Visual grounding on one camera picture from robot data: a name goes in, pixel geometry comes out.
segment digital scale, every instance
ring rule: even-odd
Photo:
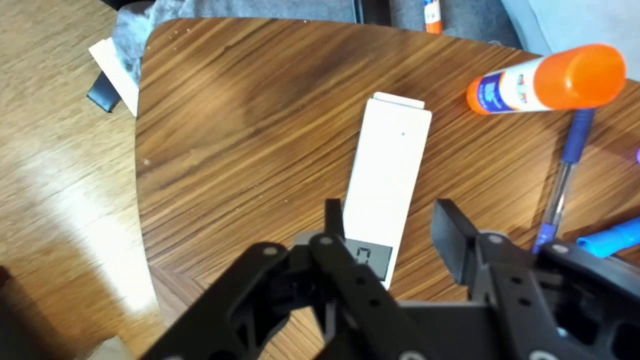
[[[381,92],[367,101],[342,214],[345,246],[386,289],[430,124],[423,101]]]

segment wooden table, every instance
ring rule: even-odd
[[[346,195],[365,102],[376,91],[423,100],[433,112],[390,292],[463,300],[429,240],[434,200],[451,198],[478,228],[530,247],[572,116],[485,117],[469,110],[464,92],[476,76],[534,57],[329,22],[160,26],[143,59],[136,168],[147,259],[168,321],[249,244],[291,245],[294,234],[322,228],[324,199]],[[629,81],[598,110],[562,239],[640,215],[639,104],[640,86]],[[319,346],[315,323],[298,313],[266,352],[304,359]]]

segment wood grain surface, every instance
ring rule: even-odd
[[[142,246],[135,119],[86,93],[87,49],[111,34],[104,3],[0,4],[2,291],[60,359],[113,336],[140,355],[164,331]]]
[[[480,229],[530,247],[552,186],[569,112],[481,116],[475,77],[534,58],[505,47],[400,29],[260,19],[177,20],[143,59],[136,129],[147,259],[171,322],[249,244],[291,245],[344,198],[365,102],[420,99],[433,122],[390,292],[463,300],[429,239],[434,200],[453,199]],[[559,237],[640,215],[640,87],[598,110]],[[631,252],[637,260],[638,253]],[[265,357],[301,359],[321,341],[296,314]]]

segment glue stick label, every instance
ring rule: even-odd
[[[477,89],[480,105],[490,113],[549,110],[533,87],[533,77],[543,58],[486,75]]]
[[[441,21],[440,18],[440,0],[424,0],[424,22],[427,24],[433,24],[434,22]]]

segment blue pen cap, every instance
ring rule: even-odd
[[[605,258],[640,244],[640,218],[629,220],[601,233],[578,238],[576,243],[592,255]]]

